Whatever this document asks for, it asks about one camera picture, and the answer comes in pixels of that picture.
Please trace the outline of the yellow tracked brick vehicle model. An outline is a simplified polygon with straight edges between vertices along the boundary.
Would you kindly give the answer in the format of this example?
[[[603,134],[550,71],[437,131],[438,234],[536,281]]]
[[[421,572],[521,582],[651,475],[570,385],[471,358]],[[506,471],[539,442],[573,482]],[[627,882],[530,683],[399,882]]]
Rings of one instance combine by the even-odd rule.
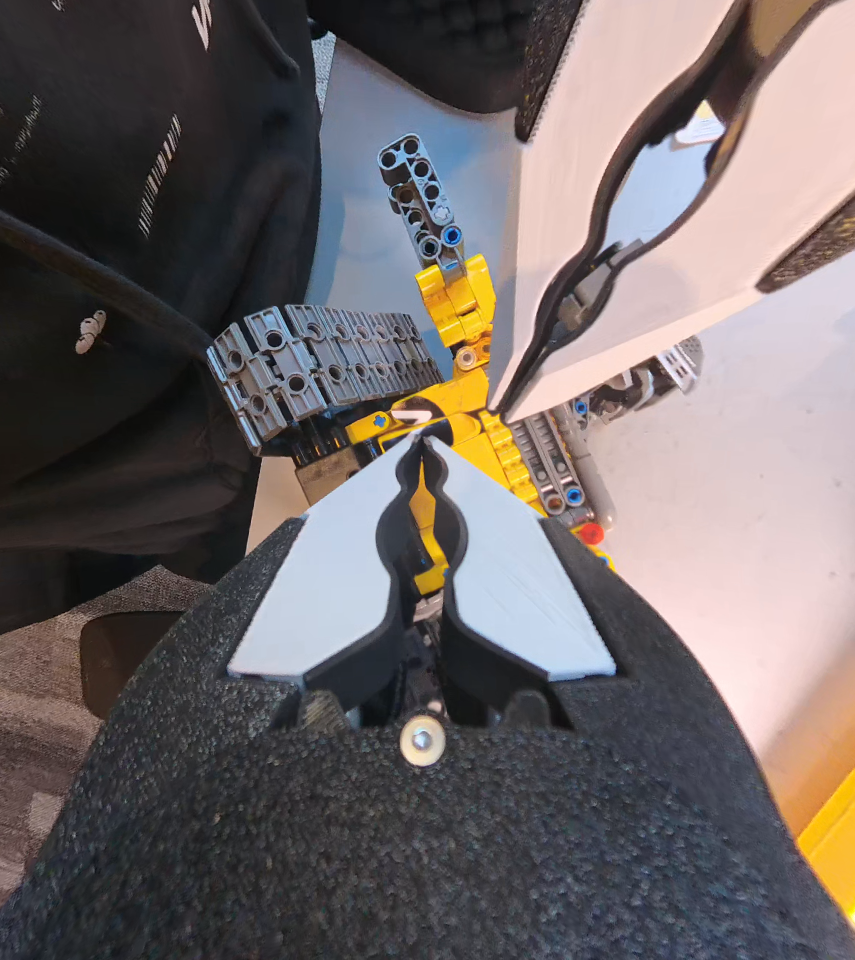
[[[256,454],[286,441],[312,508],[403,438],[436,438],[537,514],[581,543],[603,537],[563,434],[511,428],[488,409],[496,295],[482,255],[463,233],[421,139],[408,134],[377,158],[391,210],[404,223],[421,270],[421,300],[453,360],[445,378],[409,315],[287,305],[233,323],[206,352],[216,385]],[[441,684],[437,665],[447,561],[434,537],[434,498],[424,479],[410,500],[421,541],[413,554],[418,592],[405,656]],[[414,674],[414,666],[400,675]]]

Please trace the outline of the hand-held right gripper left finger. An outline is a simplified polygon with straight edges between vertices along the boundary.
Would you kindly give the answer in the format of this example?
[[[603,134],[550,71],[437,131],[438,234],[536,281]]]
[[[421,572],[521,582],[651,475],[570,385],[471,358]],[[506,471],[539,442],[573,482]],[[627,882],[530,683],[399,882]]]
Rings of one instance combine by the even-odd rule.
[[[418,595],[410,500],[422,445],[403,438],[302,515],[228,660],[230,678],[326,692],[350,726],[385,723]]]

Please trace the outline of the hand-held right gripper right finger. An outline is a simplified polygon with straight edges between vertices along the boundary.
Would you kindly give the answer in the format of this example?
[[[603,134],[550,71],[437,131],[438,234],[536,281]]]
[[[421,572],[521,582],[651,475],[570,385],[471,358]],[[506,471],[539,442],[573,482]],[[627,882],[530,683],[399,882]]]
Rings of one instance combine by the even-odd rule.
[[[571,537],[438,438],[421,463],[447,564],[437,666],[452,721],[571,728],[554,686],[617,672],[550,533]]]

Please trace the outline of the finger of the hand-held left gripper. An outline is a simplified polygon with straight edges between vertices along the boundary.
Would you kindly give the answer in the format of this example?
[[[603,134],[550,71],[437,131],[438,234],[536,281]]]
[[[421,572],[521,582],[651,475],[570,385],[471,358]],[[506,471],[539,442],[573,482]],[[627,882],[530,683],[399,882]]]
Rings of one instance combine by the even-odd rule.
[[[724,134],[694,200],[556,338],[631,165],[717,96]],[[538,2],[515,137],[508,422],[855,249],[855,1]]]
[[[489,366],[496,412],[513,410],[543,363],[631,165],[691,120],[741,27],[735,1],[535,3],[515,117],[512,270]]]

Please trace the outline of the grey brick power module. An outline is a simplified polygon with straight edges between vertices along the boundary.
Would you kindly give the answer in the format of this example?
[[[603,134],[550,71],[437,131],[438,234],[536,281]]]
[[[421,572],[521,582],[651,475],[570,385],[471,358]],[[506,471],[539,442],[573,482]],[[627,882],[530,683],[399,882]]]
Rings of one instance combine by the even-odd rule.
[[[704,347],[693,335],[578,395],[568,405],[579,417],[610,424],[652,408],[671,393],[688,394],[697,386],[703,365]]]

